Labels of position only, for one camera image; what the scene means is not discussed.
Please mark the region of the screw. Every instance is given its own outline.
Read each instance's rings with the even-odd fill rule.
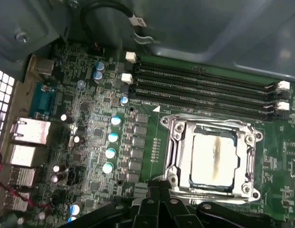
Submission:
[[[251,135],[247,135],[247,136],[246,136],[246,141],[247,141],[248,143],[252,143],[252,142],[253,142],[253,137],[252,137]]]
[[[171,203],[171,204],[177,204],[177,203],[178,203],[178,200],[177,200],[177,199],[171,199],[171,200],[170,200],[170,203]]]
[[[79,7],[79,2],[78,2],[78,0],[70,0],[68,5],[71,8],[77,9]]]
[[[29,41],[29,37],[27,36],[27,33],[21,32],[21,31],[19,31],[15,34],[15,39],[17,42],[22,43],[22,44],[25,44]]]
[[[203,208],[207,209],[207,210],[210,210],[212,208],[212,206],[210,204],[204,204]]]

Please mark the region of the motherboard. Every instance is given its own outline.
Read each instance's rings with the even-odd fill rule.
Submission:
[[[192,204],[210,190],[236,195],[233,166],[244,166],[241,201],[218,203],[295,219],[295,84],[97,44],[55,44],[52,58],[52,78],[37,84],[29,116],[61,124],[61,136],[40,167],[43,178],[27,187],[54,210],[41,216],[44,209],[28,206],[24,227],[55,228],[117,197],[145,198],[151,179],[189,184],[182,183],[189,173],[180,175],[187,164],[177,154],[189,140],[198,152],[183,152],[195,161],[187,188],[201,191],[174,194]],[[218,141],[221,158],[208,165],[215,150],[208,145]],[[175,173],[167,169],[173,160]],[[216,178],[208,175],[215,170]]]

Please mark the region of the blue capacitor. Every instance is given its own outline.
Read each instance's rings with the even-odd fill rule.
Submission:
[[[103,81],[103,74],[100,71],[95,71],[93,78],[96,83],[100,83]]]
[[[97,71],[100,71],[101,73],[103,73],[105,71],[105,65],[104,63],[98,61],[95,63],[95,68]]]

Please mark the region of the integrated circuit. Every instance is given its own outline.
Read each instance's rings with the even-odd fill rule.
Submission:
[[[141,171],[142,163],[140,161],[130,161],[128,168],[133,171]]]
[[[105,83],[104,89],[111,89],[111,83]]]
[[[134,134],[135,135],[142,135],[142,136],[146,136],[148,132],[147,127],[144,126],[135,126],[134,129]]]
[[[94,206],[94,200],[92,200],[92,199],[87,199],[86,201],[85,201],[85,205],[84,205],[86,208],[92,208],[93,206]]]
[[[136,116],[136,123],[138,124],[147,124],[148,123],[148,115],[144,114],[137,114]]]
[[[101,137],[102,133],[103,133],[102,129],[96,128],[94,130],[94,136]]]
[[[146,140],[143,138],[134,137],[132,144],[135,147],[144,147],[144,145],[146,144]]]
[[[132,149],[130,152],[130,157],[131,158],[136,158],[136,159],[143,159],[143,150],[141,149]]]
[[[127,174],[127,181],[128,182],[138,183],[139,179],[140,179],[140,174],[138,174],[138,173],[129,172]]]
[[[80,110],[87,112],[89,110],[89,104],[88,103],[82,103],[80,105]]]

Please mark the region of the black cable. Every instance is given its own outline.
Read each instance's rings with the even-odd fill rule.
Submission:
[[[83,27],[83,30],[85,31],[85,33],[91,39],[92,42],[95,42],[95,40],[94,40],[92,30],[90,29],[89,25],[86,22],[87,15],[93,10],[96,10],[98,8],[105,8],[105,7],[116,9],[122,12],[128,18],[132,18],[134,16],[133,12],[129,8],[127,8],[125,5],[119,2],[114,2],[110,0],[96,0],[96,1],[88,3],[81,9],[80,22]]]

